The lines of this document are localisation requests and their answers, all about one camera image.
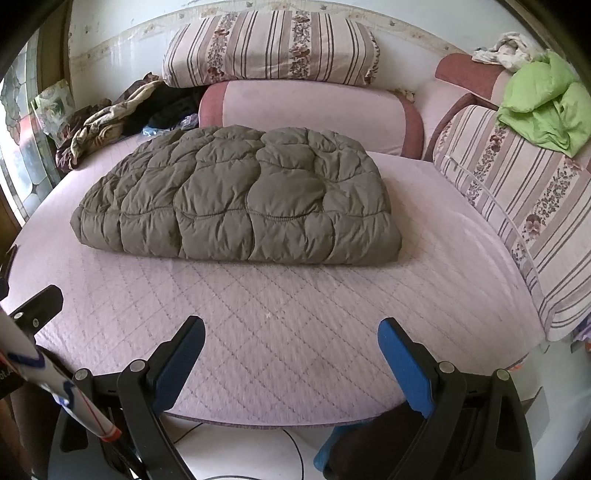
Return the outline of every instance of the folded comforter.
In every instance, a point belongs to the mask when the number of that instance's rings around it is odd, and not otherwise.
[[[193,260],[368,265],[401,246],[360,143],[304,128],[155,137],[86,193],[70,223],[90,247]]]

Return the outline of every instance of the green towel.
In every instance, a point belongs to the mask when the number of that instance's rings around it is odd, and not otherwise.
[[[497,113],[530,143],[574,157],[591,137],[591,98],[553,51],[517,71]]]

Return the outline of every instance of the pillow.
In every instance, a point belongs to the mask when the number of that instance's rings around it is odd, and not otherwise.
[[[478,63],[465,53],[450,53],[437,65],[435,78],[463,87],[499,106],[513,74],[501,65]]]
[[[361,24],[342,15],[248,11],[185,25],[164,57],[171,87],[236,79],[294,79],[363,86],[379,48]]]
[[[201,127],[243,125],[330,130],[367,151],[421,158],[421,115],[403,95],[302,80],[234,80],[212,85],[199,105]]]
[[[414,95],[414,106],[423,120],[423,160],[433,161],[437,139],[453,116],[477,103],[478,98],[472,92],[442,80],[430,79],[419,87]]]
[[[549,340],[591,312],[591,142],[536,147],[472,105],[441,132],[436,167],[488,221],[523,276]]]

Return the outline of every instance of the cable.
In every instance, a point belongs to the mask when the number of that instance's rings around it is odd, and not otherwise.
[[[179,439],[177,439],[173,442],[173,445],[176,445],[178,442],[180,442],[182,439],[184,439],[189,433],[191,433],[194,429],[196,429],[197,427],[200,427],[201,425],[203,425],[203,422],[197,423],[194,427],[188,429],[185,433],[183,433],[181,435],[181,437]]]
[[[296,441],[294,440],[294,438],[290,435],[290,433],[286,429],[281,429],[281,430],[283,430],[287,434],[287,436],[291,439],[291,441],[295,445],[295,449],[297,450],[297,454],[300,456],[301,480],[304,480],[304,459],[301,456],[300,448],[297,446]]]
[[[242,476],[242,475],[210,476],[208,478],[204,478],[203,480],[218,480],[219,478],[240,478],[242,480],[261,480],[260,478],[254,478],[253,476]]]

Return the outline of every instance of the floral striped pillow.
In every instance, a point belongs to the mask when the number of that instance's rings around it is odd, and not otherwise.
[[[591,142],[568,158],[527,142],[482,106],[441,132],[436,167],[517,264],[549,340],[591,312]]]
[[[363,86],[379,48],[361,24],[340,15],[247,11],[185,25],[164,57],[171,87],[237,79],[295,79]]]

